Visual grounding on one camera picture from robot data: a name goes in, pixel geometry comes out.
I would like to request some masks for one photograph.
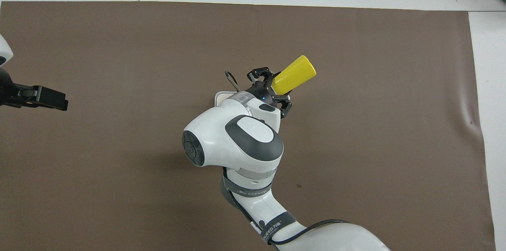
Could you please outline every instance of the cable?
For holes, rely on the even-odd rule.
[[[308,228],[300,231],[299,233],[297,233],[296,235],[293,235],[292,237],[290,237],[287,240],[283,240],[283,241],[279,241],[279,242],[278,241],[274,241],[274,240],[269,240],[268,244],[269,245],[271,245],[271,244],[274,244],[274,245],[283,245],[283,244],[290,243],[293,240],[296,240],[297,238],[299,238],[304,233],[308,232],[309,230],[314,229],[314,228],[319,227],[319,226],[322,226],[322,225],[325,225],[325,224],[329,224],[329,223],[349,223],[349,222],[344,221],[344,220],[324,220],[324,221],[315,223],[312,226],[310,226],[310,227],[308,227]]]
[[[225,71],[225,76],[227,77],[228,81],[230,81],[235,90],[238,92],[241,91],[241,88],[239,88],[239,85],[237,85],[237,81],[235,80],[234,75],[232,75],[230,71]]]

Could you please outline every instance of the black strap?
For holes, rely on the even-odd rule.
[[[238,195],[242,195],[243,197],[258,197],[261,195],[264,195],[265,193],[269,192],[271,190],[271,184],[269,186],[259,189],[259,190],[251,190],[247,188],[243,188],[241,186],[238,186],[234,182],[230,181],[225,175],[223,175],[223,184],[225,185],[225,188],[233,193],[236,193]]]
[[[291,213],[285,211],[284,213],[276,216],[271,221],[269,221],[264,226],[264,228],[262,228],[262,233],[260,233],[260,236],[265,243],[269,244],[269,240],[271,240],[275,233],[277,233],[281,228],[294,222],[296,222],[295,217],[293,217]]]

